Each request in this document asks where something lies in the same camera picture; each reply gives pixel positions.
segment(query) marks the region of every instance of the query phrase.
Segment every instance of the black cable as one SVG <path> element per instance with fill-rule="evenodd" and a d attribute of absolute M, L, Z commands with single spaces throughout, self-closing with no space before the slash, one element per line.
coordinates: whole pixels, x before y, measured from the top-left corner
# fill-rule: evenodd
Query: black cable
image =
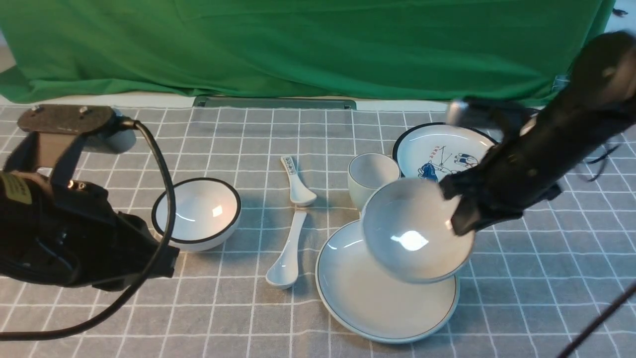
<path fill-rule="evenodd" d="M 614 312 L 616 312 L 616 310 L 618 310 L 618 308 L 620 308 L 623 303 L 627 302 L 627 300 L 634 293 L 636 293 L 636 281 L 632 282 L 632 286 L 626 289 L 622 295 L 615 299 L 614 302 L 612 302 L 612 304 L 610 304 L 609 307 L 607 307 L 605 311 L 603 311 L 603 313 L 601 313 L 594 321 L 592 321 L 590 325 L 585 327 L 585 330 L 581 332 L 581 334 L 579 334 L 579 336 L 574 341 L 572 341 L 572 343 L 568 344 L 567 347 L 563 349 L 563 351 L 556 358 L 567 358 L 568 356 L 570 356 L 570 354 L 572 354 L 574 350 L 578 346 L 580 346 L 581 343 L 583 343 L 583 341 L 586 340 L 587 337 L 589 337 L 589 335 L 591 335 L 594 330 L 596 330 L 596 328 L 598 328 L 606 319 L 613 315 Z"/>
<path fill-rule="evenodd" d="M 607 147 L 607 143 L 603 145 L 603 147 L 605 148 L 605 153 L 603 153 L 603 155 L 601 155 L 600 157 L 594 159 L 593 161 L 589 161 L 589 162 L 585 162 L 585 164 L 596 164 L 600 161 L 600 168 L 598 169 L 596 175 L 594 175 L 593 177 L 587 179 L 583 174 L 579 173 L 578 171 L 576 172 L 576 175 L 582 179 L 585 182 L 591 183 L 594 182 L 596 179 L 598 179 L 603 173 L 605 173 L 605 167 L 607 166 L 607 160 L 610 156 L 610 154 L 614 153 L 614 151 L 616 151 L 618 149 L 618 147 L 620 147 L 620 144 L 612 147 L 612 148 L 608 148 Z"/>
<path fill-rule="evenodd" d="M 172 184 L 172 179 L 170 177 L 170 171 L 168 170 L 168 165 L 165 163 L 165 159 L 161 154 L 161 150 L 157 145 L 153 135 L 150 133 L 148 128 L 141 124 L 138 120 L 125 119 L 122 122 L 122 126 L 126 129 L 137 129 L 144 136 L 148 145 L 150 146 L 150 150 L 155 156 L 155 160 L 159 165 L 159 172 L 161 172 L 161 176 L 163 178 L 163 184 L 165 186 L 166 198 L 168 202 L 168 220 L 165 226 L 165 232 L 161 241 L 159 242 L 159 246 L 156 249 L 153 256 L 150 258 L 150 261 L 146 265 L 139 277 L 130 284 L 130 286 L 105 310 L 101 311 L 95 317 L 84 321 L 76 326 L 57 329 L 54 331 L 43 331 L 43 332 L 4 332 L 0 333 L 0 341 L 44 341 L 44 340 L 57 340 L 59 338 L 65 338 L 74 336 L 75 334 L 82 333 L 87 331 L 103 321 L 107 320 L 110 316 L 112 316 L 115 312 L 117 312 L 134 294 L 137 292 L 139 287 L 144 284 L 144 282 L 150 277 L 152 270 L 159 260 L 159 258 L 164 254 L 165 249 L 168 247 L 170 243 L 170 237 L 172 236 L 172 229 L 174 228 L 175 221 L 175 212 L 176 212 L 176 200 L 174 197 L 174 186 Z"/>

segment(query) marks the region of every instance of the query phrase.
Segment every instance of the spoon handle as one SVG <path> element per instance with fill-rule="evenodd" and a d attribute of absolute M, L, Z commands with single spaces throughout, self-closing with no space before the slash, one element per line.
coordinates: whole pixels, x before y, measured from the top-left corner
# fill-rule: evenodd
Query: spoon handle
<path fill-rule="evenodd" d="M 294 218 L 291 221 L 291 229 L 287 236 L 287 242 L 285 247 L 280 253 L 279 261 L 281 266 L 286 269 L 296 271 L 298 276 L 298 239 L 300 238 L 300 231 L 305 223 L 307 212 L 303 210 L 296 210 L 294 212 Z"/>
<path fill-rule="evenodd" d="M 292 159 L 288 155 L 283 155 L 280 157 L 280 161 L 282 165 L 285 167 L 285 171 L 287 171 L 287 175 L 291 180 L 292 176 L 298 176 L 298 171 L 296 170 L 296 166 L 294 165 L 294 159 Z"/>

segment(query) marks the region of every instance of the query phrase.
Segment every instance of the grid pattern tablecloth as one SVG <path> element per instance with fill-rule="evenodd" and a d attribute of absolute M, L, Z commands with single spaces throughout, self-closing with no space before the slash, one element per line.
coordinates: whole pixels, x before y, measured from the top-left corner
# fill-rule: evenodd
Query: grid pattern tablecloth
<path fill-rule="evenodd" d="M 22 139 L 15 121 L 25 109 L 0 108 L 2 162 Z M 443 120 L 442 113 L 123 111 L 156 134 L 175 182 L 211 176 L 236 187 L 244 205 L 240 227 L 214 251 L 181 254 L 172 279 L 149 281 L 86 334 L 0 343 L 0 357 L 553 357 L 636 279 L 636 128 L 617 139 L 628 144 L 597 182 L 567 175 L 558 199 L 478 233 L 449 324 L 423 341 L 389 346 L 353 335 L 329 316 L 315 288 L 315 261 L 327 237 L 358 218 L 347 192 L 353 156 L 389 154 L 407 127 Z M 282 154 L 296 155 L 303 181 L 318 195 L 302 230 L 301 276 L 286 291 L 264 277 L 294 210 Z M 114 208 L 150 222 L 163 185 L 143 140 L 123 155 L 83 155 L 78 168 L 78 178 L 108 188 Z M 67 327 L 116 296 L 0 278 L 0 327 Z M 633 357 L 635 312 L 632 299 L 578 356 Z"/>

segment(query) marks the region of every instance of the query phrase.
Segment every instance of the white bowl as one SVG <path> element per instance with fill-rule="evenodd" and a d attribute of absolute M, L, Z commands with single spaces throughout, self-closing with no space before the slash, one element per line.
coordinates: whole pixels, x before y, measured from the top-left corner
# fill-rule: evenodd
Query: white bowl
<path fill-rule="evenodd" d="M 174 185 L 176 219 L 170 244 L 186 251 L 210 250 L 227 240 L 239 224 L 241 202 L 228 183 L 195 178 Z M 163 235 L 167 219 L 165 192 L 153 206 L 155 230 Z"/>
<path fill-rule="evenodd" d="M 444 200 L 437 183 L 403 178 L 378 189 L 362 211 L 371 255 L 396 278 L 433 283 L 457 272 L 473 250 L 474 231 L 455 235 L 459 197 Z"/>
<path fill-rule="evenodd" d="M 408 343 L 435 333 L 459 300 L 456 277 L 414 285 L 388 275 L 369 254 L 358 220 L 341 227 L 322 246 L 316 287 L 342 326 L 382 343 Z"/>

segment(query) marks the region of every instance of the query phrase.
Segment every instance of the bowl with black rim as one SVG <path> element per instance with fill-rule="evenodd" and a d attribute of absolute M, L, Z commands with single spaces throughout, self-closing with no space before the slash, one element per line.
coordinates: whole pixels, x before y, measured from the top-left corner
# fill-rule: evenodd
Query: bowl with black rim
<path fill-rule="evenodd" d="M 241 200 L 230 184 L 193 178 L 174 185 L 176 217 L 170 244 L 185 251 L 206 251 L 224 243 L 239 225 Z M 153 227 L 163 235 L 167 222 L 163 192 L 152 211 Z"/>

